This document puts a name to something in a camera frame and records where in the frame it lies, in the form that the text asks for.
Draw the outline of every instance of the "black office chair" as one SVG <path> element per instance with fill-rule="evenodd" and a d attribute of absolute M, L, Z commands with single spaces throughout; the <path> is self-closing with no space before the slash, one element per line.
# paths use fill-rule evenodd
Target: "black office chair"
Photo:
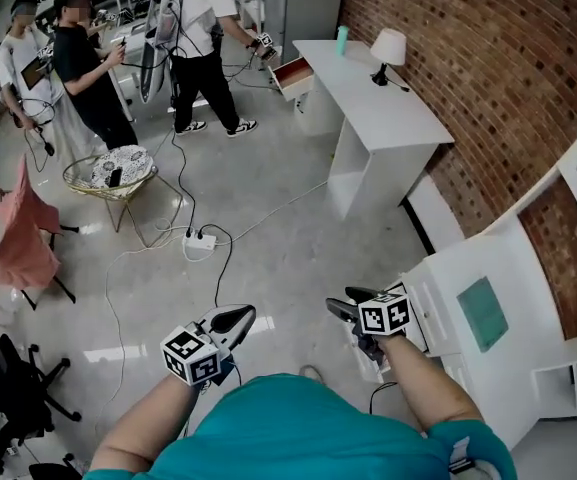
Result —
<path fill-rule="evenodd" d="M 81 480 L 81 475 L 70 463 L 74 457 L 68 454 L 63 458 L 65 466 L 61 464 L 33 464 L 28 468 L 33 480 Z"/>
<path fill-rule="evenodd" d="M 43 437 L 55 426 L 46 403 L 71 421 L 81 421 L 81 414 L 70 413 L 49 394 L 48 387 L 59 373 L 70 366 L 69 359 L 62 359 L 48 374 L 44 374 L 35 363 L 37 345 L 29 349 L 29 361 L 23 361 L 10 338 L 0 338 L 0 412 L 6 415 L 7 423 L 0 431 L 0 453 L 3 456 L 12 439 L 19 445 L 30 437 Z"/>

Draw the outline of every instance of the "white t-shirt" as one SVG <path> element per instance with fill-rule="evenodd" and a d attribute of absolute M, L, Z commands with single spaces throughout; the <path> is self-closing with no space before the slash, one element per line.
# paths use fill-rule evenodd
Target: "white t-shirt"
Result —
<path fill-rule="evenodd" d="M 187 25 L 191 17 L 197 15 L 197 9 L 210 7 L 208 12 L 205 12 L 198 19 L 194 20 L 190 25 Z M 235 0 L 183 0 L 183 9 L 181 13 L 181 22 L 184 24 L 184 32 L 179 33 L 179 46 L 186 57 L 201 57 L 213 52 L 212 37 L 210 31 L 217 23 L 217 18 L 224 16 L 234 16 L 237 14 L 237 6 Z M 175 51 L 175 55 L 183 57 L 183 52 Z"/>
<path fill-rule="evenodd" d="M 64 94 L 64 86 L 54 71 L 51 73 L 50 78 L 40 80 L 32 89 L 28 89 L 21 74 L 24 68 L 37 58 L 39 50 L 47 44 L 48 37 L 35 25 L 26 28 L 24 37 L 21 39 L 6 35 L 0 46 L 1 86 L 14 85 L 20 98 L 33 98 L 53 105 L 57 103 Z M 23 107 L 27 115 L 35 117 L 38 121 L 43 120 L 42 111 L 46 112 L 43 103 L 39 101 L 24 101 Z"/>

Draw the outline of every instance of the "lampshade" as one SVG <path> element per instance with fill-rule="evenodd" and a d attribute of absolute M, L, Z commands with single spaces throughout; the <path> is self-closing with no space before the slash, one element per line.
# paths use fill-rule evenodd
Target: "lampshade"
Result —
<path fill-rule="evenodd" d="M 379 33 L 370 53 L 383 63 L 403 66 L 406 63 L 406 36 L 397 30 L 385 28 Z"/>

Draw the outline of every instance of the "drawer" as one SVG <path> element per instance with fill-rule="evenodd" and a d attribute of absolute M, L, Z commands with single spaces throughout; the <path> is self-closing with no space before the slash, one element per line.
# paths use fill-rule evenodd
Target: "drawer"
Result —
<path fill-rule="evenodd" d="M 472 391 L 472 384 L 461 354 L 442 356 L 441 362 L 443 363 L 444 371 L 450 376 L 450 378 L 459 384 L 474 400 L 475 396 Z"/>
<path fill-rule="evenodd" d="M 428 342 L 430 355 L 458 354 L 461 352 L 457 336 L 447 314 L 447 308 L 432 281 L 406 282 L 415 315 Z"/>
<path fill-rule="evenodd" d="M 278 68 L 269 69 L 286 101 L 294 100 L 312 89 L 315 75 L 310 64 L 303 57 Z"/>

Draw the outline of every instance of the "black t-shirt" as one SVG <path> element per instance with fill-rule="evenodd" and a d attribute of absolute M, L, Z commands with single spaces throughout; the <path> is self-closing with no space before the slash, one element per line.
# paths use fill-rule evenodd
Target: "black t-shirt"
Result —
<path fill-rule="evenodd" d="M 86 29 L 57 27 L 55 30 L 54 64 L 59 78 L 65 83 L 82 77 L 101 64 L 94 46 L 88 40 Z M 110 75 L 105 73 L 88 89 L 79 94 L 68 93 L 81 117 L 94 119 L 104 113 L 109 105 L 119 106 L 117 92 Z"/>

